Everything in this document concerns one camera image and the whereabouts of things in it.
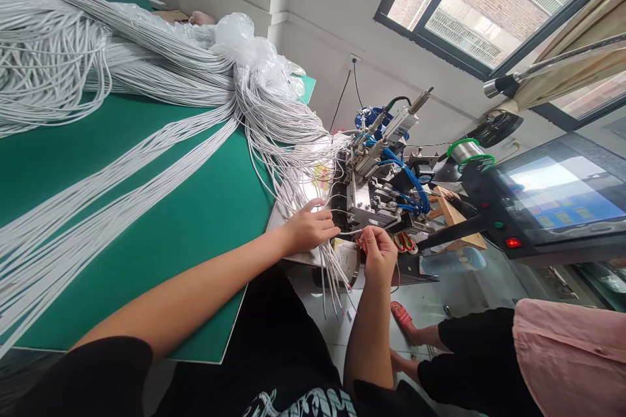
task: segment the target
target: foot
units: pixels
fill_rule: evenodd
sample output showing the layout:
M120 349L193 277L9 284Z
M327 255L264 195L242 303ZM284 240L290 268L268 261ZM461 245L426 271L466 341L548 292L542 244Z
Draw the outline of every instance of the foot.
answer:
M411 360L402 357L393 349L389 349L391 355L391 368L394 373L404 373L410 379L417 382L417 366L419 362L411 356Z
M406 309L404 309L404 306L398 302L391 302L391 314L413 345L424 345L424 341L420 337L419 330L413 326L413 319Z
M401 372L406 359L393 349L389 349L389 354L391 354L391 367L393 368L394 373Z

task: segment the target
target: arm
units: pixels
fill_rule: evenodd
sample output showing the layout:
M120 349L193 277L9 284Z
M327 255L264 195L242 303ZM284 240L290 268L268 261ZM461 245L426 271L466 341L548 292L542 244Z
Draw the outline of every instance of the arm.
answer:
M329 210L311 213L311 200L283 226L203 262L147 291L117 310L73 349L112 336L139 338L155 357L167 355L211 318L237 291L281 258L337 236Z
M367 246L365 287L344 364L344 386L350 392L353 392L354 380L393 389L389 356L389 290L398 250L380 227L368 226L363 230L363 237Z

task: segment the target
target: white print on shirt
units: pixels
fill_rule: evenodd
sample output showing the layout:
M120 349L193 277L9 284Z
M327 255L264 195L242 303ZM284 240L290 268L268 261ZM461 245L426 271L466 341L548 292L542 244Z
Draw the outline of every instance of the white print on shirt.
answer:
M243 417L357 417L348 393L330 388L324 392L321 388L315 388L306 393L288 409L282 412L274 409L276 390L272 394L262 392L243 414Z

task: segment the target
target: table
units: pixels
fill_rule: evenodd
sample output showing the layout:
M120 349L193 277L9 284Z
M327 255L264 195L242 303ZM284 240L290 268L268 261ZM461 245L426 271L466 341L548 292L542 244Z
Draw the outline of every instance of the table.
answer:
M149 8L146 0L109 1ZM304 100L308 103L315 80L304 80ZM0 139L0 226L98 171L165 124L205 111L142 96L110 95L100 109L78 122ZM174 146L101 197L82 216L159 174L220 127ZM261 167L260 171L269 184L267 172ZM240 127L193 176L94 259L16 346L69 349L133 298L261 235L273 202L254 172ZM170 358L221 363L244 291L237 293Z

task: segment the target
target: pink shirt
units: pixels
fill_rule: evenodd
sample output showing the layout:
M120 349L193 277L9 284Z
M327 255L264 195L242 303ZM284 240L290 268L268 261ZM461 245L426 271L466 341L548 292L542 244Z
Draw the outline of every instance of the pink shirt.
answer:
M521 300L513 337L524 381L546 417L626 416L626 314Z

